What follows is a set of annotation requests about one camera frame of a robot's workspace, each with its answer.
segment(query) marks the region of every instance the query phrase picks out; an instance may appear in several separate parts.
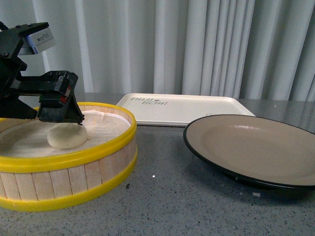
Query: curtain fold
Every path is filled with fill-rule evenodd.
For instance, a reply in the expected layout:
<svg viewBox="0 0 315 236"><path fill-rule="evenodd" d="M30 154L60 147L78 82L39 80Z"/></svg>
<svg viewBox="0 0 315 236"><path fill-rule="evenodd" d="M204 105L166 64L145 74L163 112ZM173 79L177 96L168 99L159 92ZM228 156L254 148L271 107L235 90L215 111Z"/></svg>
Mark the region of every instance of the curtain fold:
<svg viewBox="0 0 315 236"><path fill-rule="evenodd" d="M315 101L315 0L0 0L57 45L23 75L68 70L78 92Z"/></svg>

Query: dough ball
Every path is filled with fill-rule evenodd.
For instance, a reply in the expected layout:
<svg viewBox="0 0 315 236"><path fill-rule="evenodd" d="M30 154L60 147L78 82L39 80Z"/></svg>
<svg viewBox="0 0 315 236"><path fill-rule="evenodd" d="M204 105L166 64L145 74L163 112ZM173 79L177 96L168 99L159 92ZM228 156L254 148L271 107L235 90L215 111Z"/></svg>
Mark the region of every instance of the dough ball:
<svg viewBox="0 0 315 236"><path fill-rule="evenodd" d="M82 145L88 139L84 125L60 123L55 125L47 135L50 146L59 150L67 150Z"/></svg>

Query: speckled countertop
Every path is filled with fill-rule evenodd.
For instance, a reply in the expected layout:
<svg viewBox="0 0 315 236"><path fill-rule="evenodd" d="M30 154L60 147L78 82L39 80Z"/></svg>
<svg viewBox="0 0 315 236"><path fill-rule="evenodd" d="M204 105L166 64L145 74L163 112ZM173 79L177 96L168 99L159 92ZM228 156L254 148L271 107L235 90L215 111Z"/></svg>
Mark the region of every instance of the speckled countertop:
<svg viewBox="0 0 315 236"><path fill-rule="evenodd" d="M86 93L77 100L116 104L121 98ZM240 102L256 116L315 132L313 103ZM62 210L0 208L0 235L315 235L315 193L239 184L194 156L183 128L139 126L137 143L137 165L118 187Z"/></svg>

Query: round plate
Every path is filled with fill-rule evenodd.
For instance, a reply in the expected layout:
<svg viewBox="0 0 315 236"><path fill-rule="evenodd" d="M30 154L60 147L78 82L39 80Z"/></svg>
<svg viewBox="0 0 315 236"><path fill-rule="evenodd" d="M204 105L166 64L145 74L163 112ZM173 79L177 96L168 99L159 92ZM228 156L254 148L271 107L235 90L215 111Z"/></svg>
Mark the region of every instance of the round plate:
<svg viewBox="0 0 315 236"><path fill-rule="evenodd" d="M188 148L236 179L305 190L315 189L315 135L278 121L217 115L191 122Z"/></svg>

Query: rectangular tray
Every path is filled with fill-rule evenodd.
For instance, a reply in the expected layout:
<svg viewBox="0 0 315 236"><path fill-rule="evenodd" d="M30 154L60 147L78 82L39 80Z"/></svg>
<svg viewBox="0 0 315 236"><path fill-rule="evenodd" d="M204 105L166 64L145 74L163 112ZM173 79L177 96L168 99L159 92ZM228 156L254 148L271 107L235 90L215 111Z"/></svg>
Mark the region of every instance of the rectangular tray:
<svg viewBox="0 0 315 236"><path fill-rule="evenodd" d="M117 106L132 112L140 125L186 126L195 119L211 115L254 116L229 97L130 93Z"/></svg>

